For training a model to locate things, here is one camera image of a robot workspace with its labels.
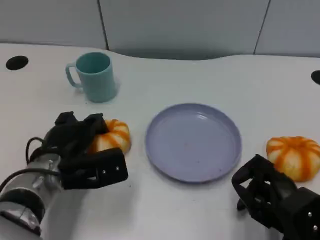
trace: black cable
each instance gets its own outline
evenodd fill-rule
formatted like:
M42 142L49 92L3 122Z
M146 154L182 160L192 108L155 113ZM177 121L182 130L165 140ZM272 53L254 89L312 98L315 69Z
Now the black cable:
M0 185L0 194L3 191L3 189L5 188L5 186L8 184L8 182L10 182L11 179L15 178L18 175L21 174L25 174L25 173L40 173L40 174L46 174L46 175L52 175L52 176L56 176L56 177L60 177L61 174L59 172L56 171L51 171L48 169L43 169L43 168L26 168L26 169L22 169L19 171L16 171L14 173L12 173L10 176L8 176Z
M30 163L30 160L29 160L29 148L30 148L30 144L34 141L34 140L38 140L39 142L43 143L44 140L40 137L32 137L29 139L29 141L26 143L26 146L25 146L25 161L26 161L26 164L28 165Z

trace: black hole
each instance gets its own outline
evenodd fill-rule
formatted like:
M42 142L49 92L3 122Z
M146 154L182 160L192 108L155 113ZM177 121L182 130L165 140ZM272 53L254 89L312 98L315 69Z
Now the black hole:
M18 70L24 68L29 62L26 56L14 56L10 58L5 66L9 70Z
M320 70L316 70L313 73L311 73L312 80L320 85Z

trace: plate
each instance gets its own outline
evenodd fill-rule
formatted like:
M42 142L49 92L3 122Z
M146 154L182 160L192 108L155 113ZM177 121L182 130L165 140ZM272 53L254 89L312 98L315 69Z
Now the plate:
M218 179L241 158L241 136L235 123L208 105L184 103L168 107L151 121L145 136L150 162L183 182Z

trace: mug handle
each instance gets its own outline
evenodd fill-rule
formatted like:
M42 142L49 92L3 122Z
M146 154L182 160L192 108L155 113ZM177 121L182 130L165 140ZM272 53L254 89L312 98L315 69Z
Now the mug handle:
M74 67L74 68L76 67L76 63L75 63L75 62L73 62L73 63L68 63L68 64L65 66L66 78L68 79L69 83L70 83L73 87L75 87L75 88L77 88L77 89L82 88L82 85L81 85L80 83L75 83L75 81L73 80L73 78L72 78L72 76L71 76L71 74L70 74L70 68L72 68L72 67Z

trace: pumpkin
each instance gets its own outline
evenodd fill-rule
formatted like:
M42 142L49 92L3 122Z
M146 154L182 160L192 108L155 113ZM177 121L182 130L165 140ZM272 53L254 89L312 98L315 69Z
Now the pumpkin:
M266 153L276 170L296 182L312 179L320 169L320 146L303 136L273 137Z
M118 119L105 120L105 123L109 132L95 136L88 152L96 153L118 147L124 154L127 153L131 146L128 125Z

